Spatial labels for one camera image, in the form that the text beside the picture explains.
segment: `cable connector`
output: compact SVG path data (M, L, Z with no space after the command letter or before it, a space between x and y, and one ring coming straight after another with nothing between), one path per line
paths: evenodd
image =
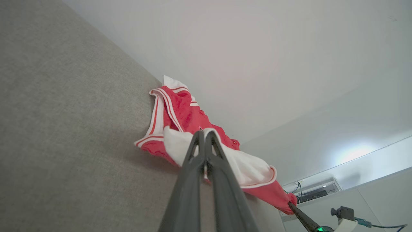
M358 222L358 225L364 225L368 228L372 228L372 222L368 222L365 219L355 217L355 221Z

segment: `red and white garment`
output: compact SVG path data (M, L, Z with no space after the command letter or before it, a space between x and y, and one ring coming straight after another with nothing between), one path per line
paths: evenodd
M205 134L213 130L243 191L286 214L293 214L288 202L296 204L296 196L283 191L276 181L276 169L258 157L239 151L239 142L209 122L186 85L164 76L163 86L149 94L156 98L152 119L146 136L136 141L136 146L181 166L193 134L198 130L204 130Z

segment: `ceiling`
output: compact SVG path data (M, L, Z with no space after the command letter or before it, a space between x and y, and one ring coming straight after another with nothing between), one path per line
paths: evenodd
M241 143L402 61L408 0L63 0Z

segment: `red fabric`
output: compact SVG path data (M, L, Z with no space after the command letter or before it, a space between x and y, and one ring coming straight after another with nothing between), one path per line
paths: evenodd
M152 155L163 157L171 164L177 166L175 161L166 152L163 144L163 135L153 134L156 123L159 123L156 119L157 111L163 110L163 127L170 126L171 129L181 132L190 132L192 134L203 128L214 128L218 132L224 145L239 150L239 142L230 139L221 127L210 123L207 115L200 109L196 102L192 101L192 96L186 88L171 90L166 86L162 86L161 88L151 91L151 93L154 92L163 96L164 107L163 109L160 107L158 108L158 102L156 102L154 122L150 127L151 131L149 135L139 140L136 143L136 146L141 147L142 150L148 151ZM277 181L261 187L243 189L243 191L273 205L286 214L293 214L288 206L288 202L291 201L295 205L297 203L296 196L292 193L286 194Z

